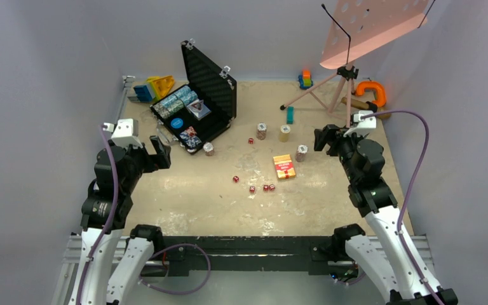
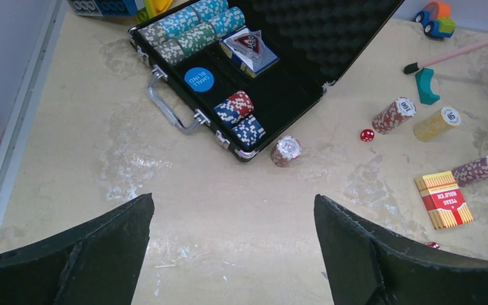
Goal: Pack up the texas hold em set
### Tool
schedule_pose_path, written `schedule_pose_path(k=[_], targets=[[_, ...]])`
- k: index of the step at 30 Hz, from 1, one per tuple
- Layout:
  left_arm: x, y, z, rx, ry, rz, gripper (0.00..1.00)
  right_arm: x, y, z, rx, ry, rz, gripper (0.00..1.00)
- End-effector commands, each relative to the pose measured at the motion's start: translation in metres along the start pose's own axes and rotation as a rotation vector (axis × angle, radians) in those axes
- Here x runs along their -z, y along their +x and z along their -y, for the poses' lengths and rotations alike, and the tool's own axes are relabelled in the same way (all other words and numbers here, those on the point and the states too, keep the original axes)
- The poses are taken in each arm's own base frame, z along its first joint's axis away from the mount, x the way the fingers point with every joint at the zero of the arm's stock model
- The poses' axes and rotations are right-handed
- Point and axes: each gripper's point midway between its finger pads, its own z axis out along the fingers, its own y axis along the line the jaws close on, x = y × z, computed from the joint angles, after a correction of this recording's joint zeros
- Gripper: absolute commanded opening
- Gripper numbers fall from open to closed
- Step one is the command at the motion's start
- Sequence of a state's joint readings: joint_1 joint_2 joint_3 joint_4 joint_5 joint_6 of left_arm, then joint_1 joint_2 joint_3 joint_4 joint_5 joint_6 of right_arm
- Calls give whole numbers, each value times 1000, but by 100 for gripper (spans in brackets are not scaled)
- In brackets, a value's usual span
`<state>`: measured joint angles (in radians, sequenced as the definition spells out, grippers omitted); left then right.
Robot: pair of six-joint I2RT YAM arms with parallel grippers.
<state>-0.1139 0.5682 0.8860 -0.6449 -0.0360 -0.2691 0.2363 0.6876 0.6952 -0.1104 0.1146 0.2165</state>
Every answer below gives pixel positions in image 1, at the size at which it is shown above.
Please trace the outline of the yellow 50 chip stack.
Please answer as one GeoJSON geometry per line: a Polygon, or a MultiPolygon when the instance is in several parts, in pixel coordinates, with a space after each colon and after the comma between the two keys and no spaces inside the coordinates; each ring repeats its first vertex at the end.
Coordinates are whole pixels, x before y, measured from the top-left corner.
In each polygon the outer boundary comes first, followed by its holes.
{"type": "Polygon", "coordinates": [[[290,126],[289,125],[281,125],[280,127],[280,134],[279,134],[279,141],[280,142],[288,142],[290,138],[290,126]]]}

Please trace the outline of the purple chip stack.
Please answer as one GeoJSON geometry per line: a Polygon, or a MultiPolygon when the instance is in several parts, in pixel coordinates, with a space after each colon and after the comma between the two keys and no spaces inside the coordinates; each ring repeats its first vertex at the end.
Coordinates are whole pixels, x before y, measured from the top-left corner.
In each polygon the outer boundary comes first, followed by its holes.
{"type": "Polygon", "coordinates": [[[306,145],[304,144],[298,145],[295,154],[296,162],[303,162],[305,160],[307,153],[308,153],[308,147],[306,145]]]}

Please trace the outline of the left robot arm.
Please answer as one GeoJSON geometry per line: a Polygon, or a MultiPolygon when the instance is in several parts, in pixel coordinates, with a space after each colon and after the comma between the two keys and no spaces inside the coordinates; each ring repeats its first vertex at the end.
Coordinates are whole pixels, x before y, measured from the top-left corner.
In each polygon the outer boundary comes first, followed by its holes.
{"type": "Polygon", "coordinates": [[[138,225],[115,266],[116,250],[133,206],[132,192],[141,176],[171,165],[170,147],[150,138],[155,154],[144,146],[117,146],[108,140],[98,152],[95,179],[81,207],[81,255],[69,304],[126,304],[147,260],[162,256],[164,242],[158,226],[138,225]]]}

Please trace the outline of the short red chip stack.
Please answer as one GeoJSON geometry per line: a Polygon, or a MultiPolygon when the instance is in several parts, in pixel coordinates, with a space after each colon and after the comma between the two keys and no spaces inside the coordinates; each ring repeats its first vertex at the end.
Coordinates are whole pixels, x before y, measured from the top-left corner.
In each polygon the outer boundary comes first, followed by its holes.
{"type": "Polygon", "coordinates": [[[213,156],[215,154],[214,145],[211,142],[205,142],[203,151],[206,156],[213,156]]]}

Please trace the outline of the red 100 chip stack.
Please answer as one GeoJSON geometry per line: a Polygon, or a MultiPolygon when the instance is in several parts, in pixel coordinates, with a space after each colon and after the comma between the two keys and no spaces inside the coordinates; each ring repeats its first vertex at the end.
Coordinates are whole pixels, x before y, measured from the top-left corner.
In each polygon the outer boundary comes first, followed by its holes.
{"type": "Polygon", "coordinates": [[[267,124],[259,123],[257,125],[257,132],[256,132],[257,139],[264,140],[266,138],[267,130],[268,130],[267,124]]]}

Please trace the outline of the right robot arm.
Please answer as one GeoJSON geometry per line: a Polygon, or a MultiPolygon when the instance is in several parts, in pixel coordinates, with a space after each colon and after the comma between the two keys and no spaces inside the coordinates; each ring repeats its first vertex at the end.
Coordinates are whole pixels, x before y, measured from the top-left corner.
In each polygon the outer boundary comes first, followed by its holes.
{"type": "Polygon", "coordinates": [[[339,158],[349,180],[349,199],[383,251],[373,249],[363,229],[352,224],[334,230],[333,254],[355,261],[386,304],[457,304],[453,289],[444,288],[435,278],[406,231],[395,196],[382,178],[383,146],[345,132],[336,125],[316,129],[314,150],[329,146],[327,155],[339,158]]]}

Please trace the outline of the red Texas Hold'em card deck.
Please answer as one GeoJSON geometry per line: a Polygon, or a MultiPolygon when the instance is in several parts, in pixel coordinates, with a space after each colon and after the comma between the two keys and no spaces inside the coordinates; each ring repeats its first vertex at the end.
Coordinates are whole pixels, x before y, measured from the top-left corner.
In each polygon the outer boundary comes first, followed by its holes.
{"type": "Polygon", "coordinates": [[[273,163],[278,180],[285,180],[296,177],[296,172],[291,155],[284,154],[280,156],[274,156],[273,163]]]}

